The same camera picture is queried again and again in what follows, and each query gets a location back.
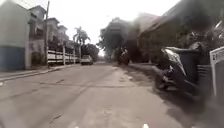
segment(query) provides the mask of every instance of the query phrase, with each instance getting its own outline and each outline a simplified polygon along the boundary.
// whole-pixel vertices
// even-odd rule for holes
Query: street
[[[178,101],[185,113],[153,85],[153,77],[103,63],[6,81],[0,128],[190,128],[190,107]]]

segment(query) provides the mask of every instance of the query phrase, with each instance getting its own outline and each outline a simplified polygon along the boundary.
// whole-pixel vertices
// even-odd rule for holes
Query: sky
[[[48,0],[14,0],[25,8],[36,5],[47,7]],[[133,20],[141,12],[162,15],[179,0],[50,0],[49,17],[56,17],[68,28],[72,39],[75,27],[82,26],[91,38],[98,42],[100,29],[114,17]]]

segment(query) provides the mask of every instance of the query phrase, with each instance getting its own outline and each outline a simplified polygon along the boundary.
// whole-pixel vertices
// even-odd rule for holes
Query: sign
[[[224,99],[224,47],[210,51],[210,62],[214,95],[221,100]]]

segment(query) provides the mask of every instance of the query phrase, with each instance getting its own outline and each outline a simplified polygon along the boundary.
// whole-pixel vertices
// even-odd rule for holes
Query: building facade
[[[7,1],[0,8],[0,71],[29,67],[29,12]]]

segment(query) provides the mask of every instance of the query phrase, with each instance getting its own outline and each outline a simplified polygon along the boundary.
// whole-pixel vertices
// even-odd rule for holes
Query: car
[[[81,65],[84,65],[84,64],[88,64],[88,65],[92,65],[93,64],[93,59],[90,55],[84,55],[82,58],[81,58]]]

